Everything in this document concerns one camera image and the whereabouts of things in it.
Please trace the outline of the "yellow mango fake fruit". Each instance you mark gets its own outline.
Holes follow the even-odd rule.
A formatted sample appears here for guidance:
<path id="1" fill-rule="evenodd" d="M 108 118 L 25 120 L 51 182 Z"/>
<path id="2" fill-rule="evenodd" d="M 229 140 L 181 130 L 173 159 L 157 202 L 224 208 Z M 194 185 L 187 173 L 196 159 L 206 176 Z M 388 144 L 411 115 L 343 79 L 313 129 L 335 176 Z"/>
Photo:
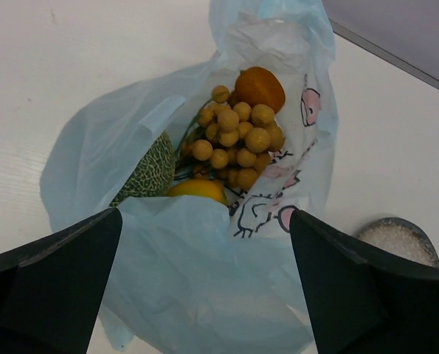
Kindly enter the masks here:
<path id="1" fill-rule="evenodd" d="M 166 196 L 176 197 L 181 195 L 194 195 L 211 198 L 214 201 L 227 205 L 224 191 L 213 181 L 206 179 L 190 179 L 171 187 Z"/>

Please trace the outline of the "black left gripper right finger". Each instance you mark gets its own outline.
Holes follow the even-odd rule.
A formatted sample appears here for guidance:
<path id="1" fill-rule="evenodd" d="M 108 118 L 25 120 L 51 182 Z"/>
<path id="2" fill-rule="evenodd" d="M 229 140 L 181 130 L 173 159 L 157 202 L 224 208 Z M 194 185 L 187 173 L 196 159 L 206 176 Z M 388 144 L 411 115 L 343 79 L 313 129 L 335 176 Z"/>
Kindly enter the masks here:
<path id="1" fill-rule="evenodd" d="M 298 209 L 290 236 L 319 353 L 439 353 L 439 268 Z"/>

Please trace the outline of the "orange persimmon fake fruit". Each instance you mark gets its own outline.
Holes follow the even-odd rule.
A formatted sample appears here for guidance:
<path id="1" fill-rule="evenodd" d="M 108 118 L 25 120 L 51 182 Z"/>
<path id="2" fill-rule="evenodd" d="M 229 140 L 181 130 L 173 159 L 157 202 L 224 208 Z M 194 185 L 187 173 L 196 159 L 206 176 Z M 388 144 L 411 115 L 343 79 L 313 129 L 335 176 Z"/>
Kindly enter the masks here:
<path id="1" fill-rule="evenodd" d="M 235 81 L 235 95 L 240 102 L 251 107 L 267 105 L 278 113 L 286 102 L 286 93 L 277 77 L 260 66 L 241 71 Z"/>

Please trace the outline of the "yellow longan fruit bunch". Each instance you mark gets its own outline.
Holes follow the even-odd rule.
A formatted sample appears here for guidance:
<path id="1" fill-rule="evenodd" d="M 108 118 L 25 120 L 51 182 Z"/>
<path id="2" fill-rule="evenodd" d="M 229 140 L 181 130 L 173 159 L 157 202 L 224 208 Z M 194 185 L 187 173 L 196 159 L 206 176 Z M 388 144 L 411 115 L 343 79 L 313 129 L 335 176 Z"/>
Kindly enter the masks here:
<path id="1" fill-rule="evenodd" d="M 177 170 L 194 178 L 219 179 L 231 188 L 250 190 L 285 137 L 267 105 L 240 102 L 235 90 L 215 86 L 198 110 L 179 147 Z"/>

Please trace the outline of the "light blue plastic bag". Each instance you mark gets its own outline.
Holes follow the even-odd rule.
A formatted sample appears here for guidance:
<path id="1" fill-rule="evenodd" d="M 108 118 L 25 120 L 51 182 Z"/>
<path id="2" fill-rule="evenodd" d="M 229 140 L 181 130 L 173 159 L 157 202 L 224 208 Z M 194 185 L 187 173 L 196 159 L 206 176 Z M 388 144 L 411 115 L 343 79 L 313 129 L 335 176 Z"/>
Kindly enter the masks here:
<path id="1" fill-rule="evenodd" d="M 319 215 L 339 122 L 328 69 L 333 30 L 320 1 L 212 1 L 206 63 L 117 89 L 79 110 L 41 175 L 58 231 L 108 206 L 154 139 L 174 144 L 214 85 L 262 66 L 286 92 L 284 148 L 248 193 L 129 198 L 100 309 L 113 348 L 138 337 L 162 353 L 301 353 L 311 322 L 288 230 Z"/>

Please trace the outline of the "green netted melon slice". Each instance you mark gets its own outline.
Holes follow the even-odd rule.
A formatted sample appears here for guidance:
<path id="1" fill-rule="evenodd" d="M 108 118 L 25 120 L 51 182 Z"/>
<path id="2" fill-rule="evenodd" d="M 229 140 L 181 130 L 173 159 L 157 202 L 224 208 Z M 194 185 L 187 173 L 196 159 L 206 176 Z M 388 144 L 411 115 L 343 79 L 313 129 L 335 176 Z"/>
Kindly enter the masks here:
<path id="1" fill-rule="evenodd" d="M 163 132 L 142 157 L 134 171 L 109 204 L 117 207 L 126 198 L 146 198 L 164 195 L 171 187 L 176 156 L 170 137 Z"/>

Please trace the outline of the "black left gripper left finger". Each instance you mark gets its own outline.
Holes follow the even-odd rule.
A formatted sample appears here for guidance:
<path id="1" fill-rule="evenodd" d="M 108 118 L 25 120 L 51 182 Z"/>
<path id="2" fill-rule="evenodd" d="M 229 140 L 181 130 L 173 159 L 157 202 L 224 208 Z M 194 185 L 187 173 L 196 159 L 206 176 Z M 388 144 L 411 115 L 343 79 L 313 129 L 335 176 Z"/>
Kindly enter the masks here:
<path id="1" fill-rule="evenodd" d="M 109 208 L 0 254 L 0 353 L 86 353 L 121 231 Z"/>

